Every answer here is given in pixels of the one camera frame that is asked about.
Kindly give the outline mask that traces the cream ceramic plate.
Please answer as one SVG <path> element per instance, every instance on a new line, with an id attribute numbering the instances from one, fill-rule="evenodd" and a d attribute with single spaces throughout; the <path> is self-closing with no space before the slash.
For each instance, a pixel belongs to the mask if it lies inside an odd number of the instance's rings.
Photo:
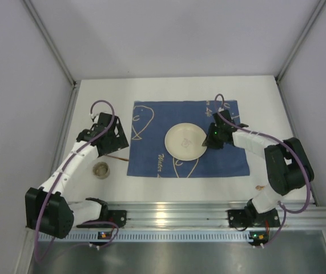
<path id="1" fill-rule="evenodd" d="M 203 146 L 206 133 L 192 123 L 179 123 L 171 127 L 164 138 L 167 152 L 177 160 L 192 161 L 199 159 L 207 147 Z"/>

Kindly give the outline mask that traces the blue cloth placemat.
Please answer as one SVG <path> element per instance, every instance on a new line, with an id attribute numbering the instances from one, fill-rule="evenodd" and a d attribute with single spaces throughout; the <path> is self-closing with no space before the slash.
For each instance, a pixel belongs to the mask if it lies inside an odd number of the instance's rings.
<path id="1" fill-rule="evenodd" d="M 127 174 L 149 178 L 229 178 L 248 176 L 245 151 L 231 145 L 208 148 L 198 159 L 182 161 L 166 149 L 169 129 L 192 123 L 207 132 L 216 109 L 211 100 L 134 103 Z"/>

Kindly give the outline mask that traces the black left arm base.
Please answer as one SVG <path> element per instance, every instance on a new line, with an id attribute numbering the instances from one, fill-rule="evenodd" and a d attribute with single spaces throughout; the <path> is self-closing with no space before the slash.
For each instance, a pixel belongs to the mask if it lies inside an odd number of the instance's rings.
<path id="1" fill-rule="evenodd" d="M 77 228 L 113 228 L 113 225 L 109 224 L 101 224 L 104 222 L 112 222 L 115 223 L 119 228 L 124 227 L 127 220 L 127 211 L 126 210 L 111 210 L 107 209 L 103 210 L 95 220 L 87 221 L 83 224 L 77 225 Z"/>

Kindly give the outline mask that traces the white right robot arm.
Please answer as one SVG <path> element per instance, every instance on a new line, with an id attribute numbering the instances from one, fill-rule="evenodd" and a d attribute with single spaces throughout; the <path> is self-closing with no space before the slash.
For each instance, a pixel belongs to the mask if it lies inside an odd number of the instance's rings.
<path id="1" fill-rule="evenodd" d="M 214 114 L 203 145 L 222 149 L 226 144 L 242 148 L 265 160 L 268 183 L 260 193 L 244 207 L 251 222 L 259 222 L 277 206 L 285 212 L 304 212 L 311 198 L 311 181 L 315 174 L 297 138 L 279 140 L 268 134 L 246 129 L 246 124 L 235 124 L 228 110 Z M 306 198 L 302 208 L 289 210 L 281 202 L 291 191 L 306 187 Z"/>

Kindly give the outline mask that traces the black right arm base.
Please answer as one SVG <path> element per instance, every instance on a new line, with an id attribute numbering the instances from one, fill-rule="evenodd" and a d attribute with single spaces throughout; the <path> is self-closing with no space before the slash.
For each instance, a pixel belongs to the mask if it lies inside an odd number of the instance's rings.
<path id="1" fill-rule="evenodd" d="M 272 228 L 280 226 L 279 215 L 276 209 L 250 217 L 244 209 L 230 209 L 227 211 L 230 228 L 265 228 L 267 225 Z"/>

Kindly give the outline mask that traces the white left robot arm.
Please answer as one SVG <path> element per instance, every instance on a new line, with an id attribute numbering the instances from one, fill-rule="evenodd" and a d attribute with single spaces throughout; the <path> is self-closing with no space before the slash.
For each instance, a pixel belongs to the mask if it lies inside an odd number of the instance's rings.
<path id="1" fill-rule="evenodd" d="M 105 201 L 86 198 L 68 202 L 64 196 L 82 185 L 79 177 L 94 160 L 129 146 L 118 116 L 101 112 L 93 121 L 90 129 L 79 133 L 57 170 L 39 188 L 26 192 L 27 228 L 63 239 L 72 227 L 110 220 Z"/>

